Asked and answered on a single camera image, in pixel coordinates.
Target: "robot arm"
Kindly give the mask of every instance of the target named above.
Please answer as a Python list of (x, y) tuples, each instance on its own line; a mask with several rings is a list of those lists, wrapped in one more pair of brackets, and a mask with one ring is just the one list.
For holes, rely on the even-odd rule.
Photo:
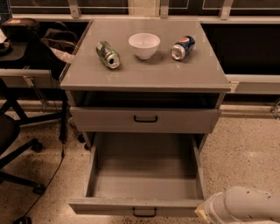
[(274, 221), (280, 223), (280, 195), (234, 186), (211, 196), (195, 213), (207, 223)]

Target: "cable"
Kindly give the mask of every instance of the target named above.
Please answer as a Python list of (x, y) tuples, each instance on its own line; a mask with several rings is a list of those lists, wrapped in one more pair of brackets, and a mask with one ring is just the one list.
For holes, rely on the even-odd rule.
[[(50, 78), (50, 82), (51, 82), (52, 89), (53, 89), (53, 79), (52, 79), (52, 75), (51, 74), (49, 75), (49, 78)], [(54, 107), (55, 107), (56, 113), (58, 113), (58, 108), (57, 108), (55, 100), (53, 100), (53, 103), (54, 103)], [(65, 157), (65, 142), (61, 141), (61, 145), (62, 145), (62, 150), (61, 150), (61, 160), (59, 162), (59, 166), (56, 169), (56, 171), (54, 172), (54, 174), (52, 175), (51, 179), (49, 180), (49, 183), (46, 185), (45, 191), (47, 190), (48, 186), (52, 183), (52, 181), (53, 181), (56, 173), (59, 171), (59, 169), (61, 167), (61, 164), (63, 162), (63, 159)], [(29, 209), (25, 212), (25, 214), (22, 217), (20, 217), (17, 220), (15, 220), (13, 222), (13, 224), (32, 224), (32, 219), (30, 217), (27, 217), (26, 215), (34, 208), (34, 206), (42, 198), (43, 195), (44, 195), (43, 193), (41, 195), (39, 195), (38, 198), (29, 207)]]
[[(54, 174), (52, 175), (51, 179), (49, 180), (49, 183), (46, 185), (45, 187), (45, 191), (47, 190), (48, 186), (52, 183), (56, 173), (59, 171), (60, 167), (61, 167), (61, 164), (63, 162), (63, 159), (65, 157), (65, 151), (64, 151), (64, 143), (61, 143), (62, 144), (62, 151), (61, 151), (61, 160), (59, 162), (59, 166), (58, 168), (56, 169), (56, 171), (54, 172)], [(32, 223), (32, 219), (29, 218), (29, 217), (26, 217), (26, 215), (33, 209), (33, 207), (37, 204), (37, 202), (42, 198), (44, 194), (42, 193), (40, 196), (38, 196), (38, 198), (33, 202), (33, 204), (30, 206), (30, 208), (25, 212), (25, 214), (20, 217), (19, 219), (15, 220), (13, 222), (13, 224), (29, 224), (29, 223)]]

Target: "soda can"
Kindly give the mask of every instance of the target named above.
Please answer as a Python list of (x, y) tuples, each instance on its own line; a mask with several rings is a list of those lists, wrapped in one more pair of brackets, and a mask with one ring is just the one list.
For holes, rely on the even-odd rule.
[(107, 41), (101, 41), (96, 46), (96, 52), (106, 67), (116, 68), (121, 64), (120, 55)]
[(182, 60), (194, 47), (195, 41), (190, 36), (184, 36), (171, 48), (171, 56), (175, 60)]

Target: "ceramic bowl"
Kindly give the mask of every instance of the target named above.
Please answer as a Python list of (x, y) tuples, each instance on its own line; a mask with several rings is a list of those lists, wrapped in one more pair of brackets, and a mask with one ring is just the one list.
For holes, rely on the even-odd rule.
[(151, 33), (138, 33), (129, 38), (129, 44), (139, 59), (147, 60), (157, 51), (160, 38)]

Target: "caster wheel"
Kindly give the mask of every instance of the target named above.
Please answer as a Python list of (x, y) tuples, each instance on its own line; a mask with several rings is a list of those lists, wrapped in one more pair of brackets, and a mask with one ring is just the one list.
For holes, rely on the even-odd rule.
[(15, 220), (13, 224), (32, 224), (32, 219), (29, 217), (20, 217), (19, 219)]
[(46, 187), (44, 185), (39, 185), (33, 188), (33, 193), (36, 194), (43, 194), (46, 190)]
[(86, 151), (89, 151), (88, 145), (85, 143), (84, 148)]
[(86, 141), (85, 141), (85, 138), (84, 138), (84, 136), (83, 136), (82, 134), (79, 134), (79, 135), (78, 135), (78, 140), (79, 140), (79, 143), (81, 143), (81, 144), (83, 144), (83, 143), (86, 142)]
[(36, 152), (41, 152), (43, 149), (43, 144), (42, 143), (37, 143), (32, 146), (32, 150)]

